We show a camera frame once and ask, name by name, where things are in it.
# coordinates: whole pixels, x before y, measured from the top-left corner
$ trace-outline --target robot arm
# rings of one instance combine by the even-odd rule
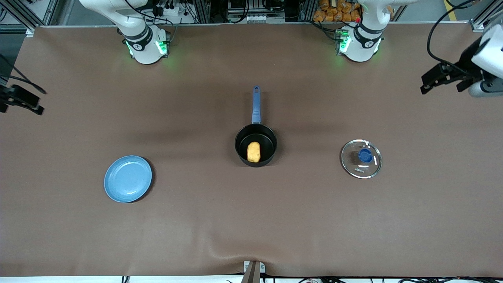
[[[381,42],[381,35],[389,23],[389,5],[409,5],[419,0],[358,0],[363,8],[360,23],[345,26],[346,39],[340,44],[340,53],[356,62],[369,60]]]
[[[144,6],[148,0],[79,1],[87,9],[105,16],[117,25],[126,39],[129,53],[138,62],[152,64],[167,56],[169,41],[166,39],[166,31],[155,25],[147,25],[140,14],[130,7]]]
[[[468,89],[473,97],[503,95],[503,14],[492,21],[482,36],[461,54],[452,67],[448,62],[440,62],[421,79],[421,92],[426,94],[434,87],[456,81],[457,90]]]

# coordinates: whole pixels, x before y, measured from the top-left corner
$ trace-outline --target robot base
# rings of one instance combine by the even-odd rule
[[[141,64],[153,64],[162,57],[167,57],[170,48],[170,34],[155,25],[149,25],[152,29],[152,39],[142,51],[129,48],[132,58]]]
[[[338,42],[337,50],[340,54],[344,54],[349,60],[355,62],[368,61],[376,52],[381,43],[381,40],[374,44],[371,48],[364,48],[360,42],[355,39],[355,29],[343,27],[343,32],[347,31],[347,35],[341,35],[342,42]]]

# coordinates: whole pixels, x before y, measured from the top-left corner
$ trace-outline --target green led light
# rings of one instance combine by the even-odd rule
[[[129,46],[129,43],[126,41],[127,48],[129,49],[129,54],[133,56],[133,50],[131,50],[131,46]]]
[[[341,52],[346,52],[348,50],[348,46],[351,43],[351,36],[347,36],[346,39],[341,42]]]
[[[166,43],[164,41],[159,42],[159,41],[156,40],[155,44],[157,45],[157,48],[159,49],[159,52],[162,55],[166,54],[167,48],[166,48]]]

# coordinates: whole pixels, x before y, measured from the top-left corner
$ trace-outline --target aluminum frame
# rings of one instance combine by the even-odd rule
[[[474,19],[470,20],[470,25],[474,32],[483,32],[484,26],[489,23],[491,17],[503,9],[503,0],[493,0],[491,4],[482,10]]]

